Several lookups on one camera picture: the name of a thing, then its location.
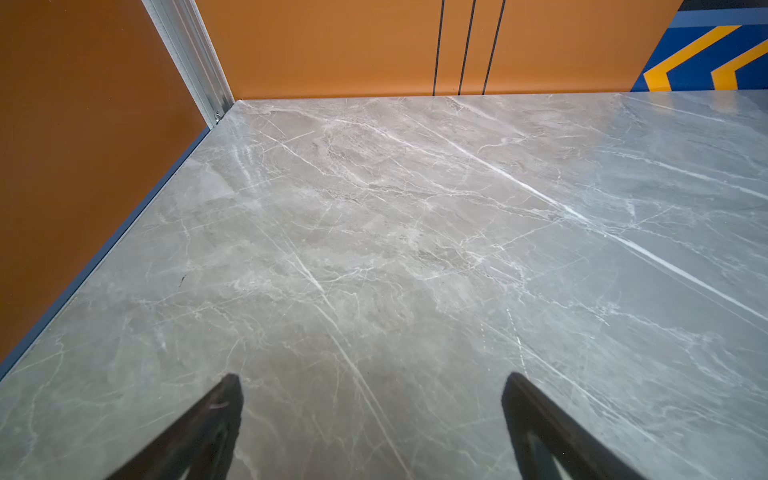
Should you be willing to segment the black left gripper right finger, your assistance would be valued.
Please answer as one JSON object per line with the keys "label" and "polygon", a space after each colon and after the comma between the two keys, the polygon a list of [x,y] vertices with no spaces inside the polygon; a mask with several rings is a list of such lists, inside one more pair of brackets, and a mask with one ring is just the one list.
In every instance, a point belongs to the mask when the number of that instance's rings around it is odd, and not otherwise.
{"label": "black left gripper right finger", "polygon": [[505,382],[501,405],[524,479],[641,479],[520,372]]}

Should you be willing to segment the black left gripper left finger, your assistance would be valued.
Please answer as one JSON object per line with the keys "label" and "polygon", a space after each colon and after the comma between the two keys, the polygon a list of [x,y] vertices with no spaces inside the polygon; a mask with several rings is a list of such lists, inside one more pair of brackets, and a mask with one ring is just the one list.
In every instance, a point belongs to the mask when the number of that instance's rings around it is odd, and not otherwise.
{"label": "black left gripper left finger", "polygon": [[225,479],[242,420],[244,396],[229,373],[111,479]]}

